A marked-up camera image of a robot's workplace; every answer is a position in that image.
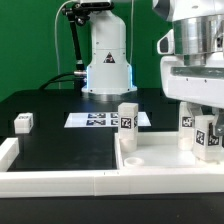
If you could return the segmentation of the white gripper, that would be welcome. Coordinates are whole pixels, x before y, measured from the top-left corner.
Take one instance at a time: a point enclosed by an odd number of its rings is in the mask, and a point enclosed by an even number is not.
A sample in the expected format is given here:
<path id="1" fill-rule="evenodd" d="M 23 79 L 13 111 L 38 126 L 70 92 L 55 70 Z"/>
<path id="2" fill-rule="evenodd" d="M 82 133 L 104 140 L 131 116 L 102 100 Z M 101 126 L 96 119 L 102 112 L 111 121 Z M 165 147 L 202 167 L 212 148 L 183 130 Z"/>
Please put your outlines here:
<path id="1" fill-rule="evenodd" d="M 193 118 L 203 114 L 201 105 L 216 107 L 214 134 L 224 136 L 224 56 L 211 54 L 203 67 L 188 67 L 181 57 L 164 56 L 160 71 L 165 95 L 191 102 L 189 112 Z"/>

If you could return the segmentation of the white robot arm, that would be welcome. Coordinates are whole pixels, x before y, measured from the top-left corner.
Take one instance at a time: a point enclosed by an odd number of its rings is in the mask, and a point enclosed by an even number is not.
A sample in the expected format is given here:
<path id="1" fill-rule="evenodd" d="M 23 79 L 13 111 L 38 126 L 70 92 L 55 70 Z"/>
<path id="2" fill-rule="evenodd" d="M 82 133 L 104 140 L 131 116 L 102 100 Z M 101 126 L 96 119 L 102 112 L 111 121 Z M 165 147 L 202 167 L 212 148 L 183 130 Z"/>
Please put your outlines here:
<path id="1" fill-rule="evenodd" d="M 124 22 L 110 11 L 113 0 L 81 0 L 91 12 L 92 61 L 84 91 L 95 96 L 133 91 L 126 61 Z M 213 134 L 224 136 L 224 0 L 152 0 L 154 12 L 172 23 L 157 42 L 165 95 L 214 109 Z"/>

